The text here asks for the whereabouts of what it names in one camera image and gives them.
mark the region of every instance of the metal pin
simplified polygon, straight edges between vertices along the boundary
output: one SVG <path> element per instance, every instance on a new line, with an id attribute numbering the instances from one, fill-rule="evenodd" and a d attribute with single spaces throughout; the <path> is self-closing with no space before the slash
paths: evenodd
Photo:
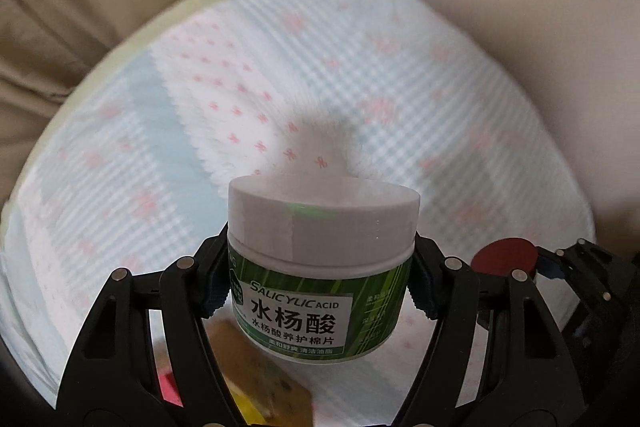
<path id="1" fill-rule="evenodd" d="M 122 281 L 128 273 L 129 271 L 126 268 L 116 268 L 111 272 L 111 278 L 114 281 Z"/>
<path id="2" fill-rule="evenodd" d="M 186 270 L 188 268 L 191 268 L 193 266 L 193 263 L 195 263 L 193 257 L 185 255 L 184 257 L 180 257 L 180 259 L 176 261 L 175 266 L 177 266 L 181 270 Z"/>
<path id="3" fill-rule="evenodd" d="M 518 282 L 525 282 L 529 278 L 527 272 L 519 268 L 511 272 L 511 277 L 513 277 Z"/>
<path id="4" fill-rule="evenodd" d="M 447 257 L 444 260 L 444 266 L 449 268 L 450 270 L 459 270 L 462 268 L 462 261 L 457 257 Z"/>

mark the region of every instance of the red round object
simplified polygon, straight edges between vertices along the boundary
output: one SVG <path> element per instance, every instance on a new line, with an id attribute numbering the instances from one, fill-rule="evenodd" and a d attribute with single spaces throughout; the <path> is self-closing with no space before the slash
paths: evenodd
<path id="1" fill-rule="evenodd" d="M 489 275 L 508 275 L 520 268 L 530 277 L 536 272 L 538 250 L 526 239 L 499 239 L 482 248 L 471 260 L 471 268 Z"/>

